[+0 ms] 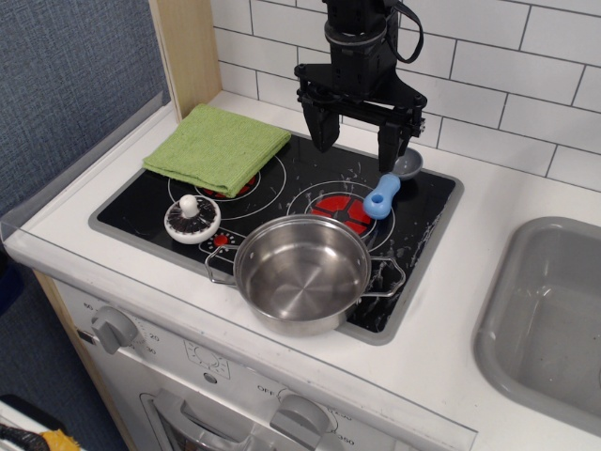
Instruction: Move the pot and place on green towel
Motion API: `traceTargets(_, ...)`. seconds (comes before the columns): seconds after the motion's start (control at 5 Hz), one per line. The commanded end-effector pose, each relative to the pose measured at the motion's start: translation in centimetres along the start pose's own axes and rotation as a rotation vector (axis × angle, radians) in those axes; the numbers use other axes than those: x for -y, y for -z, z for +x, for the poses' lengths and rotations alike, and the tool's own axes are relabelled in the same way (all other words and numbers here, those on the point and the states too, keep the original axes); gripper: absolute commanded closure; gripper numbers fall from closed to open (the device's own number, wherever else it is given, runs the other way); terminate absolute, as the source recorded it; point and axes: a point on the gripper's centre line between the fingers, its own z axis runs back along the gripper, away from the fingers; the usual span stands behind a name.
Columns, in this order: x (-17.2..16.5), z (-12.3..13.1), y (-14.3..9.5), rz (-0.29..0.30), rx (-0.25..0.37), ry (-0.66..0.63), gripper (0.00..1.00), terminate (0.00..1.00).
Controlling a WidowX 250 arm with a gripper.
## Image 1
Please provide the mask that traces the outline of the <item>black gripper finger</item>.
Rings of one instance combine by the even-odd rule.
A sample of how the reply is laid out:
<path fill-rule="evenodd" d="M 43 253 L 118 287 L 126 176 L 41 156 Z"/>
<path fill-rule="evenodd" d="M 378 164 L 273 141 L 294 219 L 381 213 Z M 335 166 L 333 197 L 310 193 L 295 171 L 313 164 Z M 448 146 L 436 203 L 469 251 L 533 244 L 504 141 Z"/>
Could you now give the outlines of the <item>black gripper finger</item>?
<path fill-rule="evenodd" d="M 339 115 L 310 104 L 302 109 L 313 144 L 321 152 L 329 150 L 339 137 Z"/>
<path fill-rule="evenodd" d="M 398 158 L 405 155 L 409 127 L 402 121 L 389 119 L 378 130 L 378 164 L 380 172 L 391 172 Z"/>

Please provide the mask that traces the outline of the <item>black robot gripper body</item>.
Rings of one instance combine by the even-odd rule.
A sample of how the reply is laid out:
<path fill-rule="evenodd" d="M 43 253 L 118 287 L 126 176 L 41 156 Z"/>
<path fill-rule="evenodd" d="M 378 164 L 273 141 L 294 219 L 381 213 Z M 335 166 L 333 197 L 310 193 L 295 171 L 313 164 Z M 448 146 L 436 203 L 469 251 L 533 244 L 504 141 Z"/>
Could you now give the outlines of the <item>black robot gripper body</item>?
<path fill-rule="evenodd" d="M 301 106 L 310 104 L 370 125 L 392 119 L 409 127 L 409 138 L 424 131 L 427 98 L 396 74 L 392 39 L 366 45 L 331 43 L 329 63 L 301 63 L 295 68 Z"/>

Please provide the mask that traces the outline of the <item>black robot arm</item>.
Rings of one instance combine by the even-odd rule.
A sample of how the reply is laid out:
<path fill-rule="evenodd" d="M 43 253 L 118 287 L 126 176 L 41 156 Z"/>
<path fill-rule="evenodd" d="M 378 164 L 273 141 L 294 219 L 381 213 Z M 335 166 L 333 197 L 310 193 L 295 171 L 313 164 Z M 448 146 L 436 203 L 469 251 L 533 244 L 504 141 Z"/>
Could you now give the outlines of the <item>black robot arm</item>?
<path fill-rule="evenodd" d="M 378 126 L 379 170 L 393 170 L 409 140 L 424 130 L 425 95 L 404 83 L 398 63 L 410 64 L 423 43 L 403 57 L 398 51 L 399 18 L 415 24 L 416 13 L 399 1 L 330 1 L 324 35 L 330 44 L 328 64 L 299 64 L 297 91 L 312 141 L 330 149 L 340 133 L 340 118 Z"/>

